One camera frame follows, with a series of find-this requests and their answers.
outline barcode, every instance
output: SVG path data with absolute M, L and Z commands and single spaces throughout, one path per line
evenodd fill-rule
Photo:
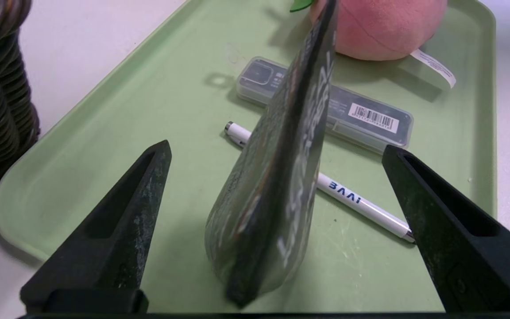
M 360 119 L 361 121 L 370 123 L 377 127 L 381 127 L 389 132 L 397 133 L 399 120 L 393 119 L 392 117 L 388 117 L 387 115 L 383 115 L 379 112 L 375 112 L 372 109 L 367 109 L 367 107 L 362 107 L 356 103 L 352 103 L 349 116 L 355 117 L 356 119 Z

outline clear plastic box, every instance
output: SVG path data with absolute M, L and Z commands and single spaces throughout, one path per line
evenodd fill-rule
M 265 58 L 253 58 L 237 79 L 237 95 L 266 106 L 286 70 L 286 66 Z M 402 109 L 332 85 L 326 127 L 329 133 L 382 154 L 388 144 L 400 148 L 409 145 L 413 116 Z

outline white pen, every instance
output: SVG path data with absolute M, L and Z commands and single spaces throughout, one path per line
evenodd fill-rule
M 247 140 L 249 140 L 249 136 L 251 136 L 250 131 L 233 122 L 227 123 L 224 131 L 235 144 L 241 147 L 245 146 Z M 317 184 L 319 190 L 336 198 L 338 201 L 346 204 L 348 207 L 369 218 L 373 222 L 376 222 L 379 226 L 396 236 L 414 243 L 413 232 L 411 232 L 408 224 L 399 218 L 389 214 L 379 206 L 322 173 L 318 175 Z

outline white table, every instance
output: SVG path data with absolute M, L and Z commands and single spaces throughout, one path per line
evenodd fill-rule
M 497 18 L 498 219 L 510 229 L 510 1 Z M 20 37 L 42 134 L 184 0 L 35 1 Z M 20 287 L 40 265 L 0 238 L 0 319 L 24 314 Z

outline pink plush peach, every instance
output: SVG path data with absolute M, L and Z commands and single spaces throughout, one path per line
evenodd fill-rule
M 316 22 L 326 0 L 310 8 Z M 336 50 L 360 60 L 396 60 L 436 32 L 447 0 L 340 0 Z

